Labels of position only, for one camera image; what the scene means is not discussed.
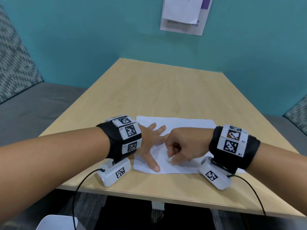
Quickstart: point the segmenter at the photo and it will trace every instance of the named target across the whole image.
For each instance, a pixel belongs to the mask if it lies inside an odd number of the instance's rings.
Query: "light wood tabletop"
[[[297,152],[222,73],[120,58],[41,135],[96,126],[112,116],[128,115],[212,119],[217,125],[247,129],[264,143]],[[133,168],[133,156],[130,157]],[[75,190],[104,161],[88,168],[59,188]],[[270,216],[303,216],[251,175],[241,174],[254,187]],[[219,191],[200,174],[145,174],[131,169],[110,187],[97,175],[80,188],[152,201],[261,214],[251,188],[232,178]]]

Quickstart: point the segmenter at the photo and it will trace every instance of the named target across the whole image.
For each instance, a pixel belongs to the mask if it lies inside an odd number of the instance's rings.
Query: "patterned cushion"
[[[43,78],[0,6],[0,104]]]
[[[285,117],[307,135],[307,96],[289,110]]]

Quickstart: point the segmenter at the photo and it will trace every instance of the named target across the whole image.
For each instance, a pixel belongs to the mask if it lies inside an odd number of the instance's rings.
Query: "purple stripe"
[[[201,4],[201,9],[208,9],[209,3],[210,3],[210,0],[203,0],[203,3]]]

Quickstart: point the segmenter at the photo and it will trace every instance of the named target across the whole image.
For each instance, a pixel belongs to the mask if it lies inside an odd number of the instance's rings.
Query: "teal wall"
[[[1,0],[47,82],[89,87],[124,57],[223,72],[264,114],[307,94],[307,0],[213,0],[202,37],[160,31],[162,2]]]

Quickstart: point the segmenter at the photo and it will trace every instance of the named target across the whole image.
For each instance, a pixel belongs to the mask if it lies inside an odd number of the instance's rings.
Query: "white paper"
[[[203,0],[165,0],[162,18],[196,23]]]
[[[163,125],[166,126],[165,132],[161,135],[166,135],[171,132],[172,129],[178,127],[199,127],[199,128],[215,128],[216,125],[213,120],[206,119],[180,119],[180,118],[163,118],[163,117],[145,117],[137,116],[136,121],[141,125],[148,127],[152,123],[156,123],[159,128]],[[151,170],[146,162],[137,155],[134,155],[133,169],[148,173],[148,174],[198,174],[198,167],[201,165],[201,161],[206,156],[213,155],[208,152],[203,157],[192,159],[190,162],[184,162],[180,165],[171,165],[168,160],[167,148],[165,144],[153,146],[150,150],[151,155],[160,166],[160,172]]]
[[[201,9],[199,11],[196,23],[184,23],[182,21],[166,19],[163,17],[163,12],[165,8],[165,0],[164,0],[160,30],[185,33],[190,35],[200,35],[200,36],[203,35],[211,3],[212,0],[203,0],[203,4],[201,5]]]

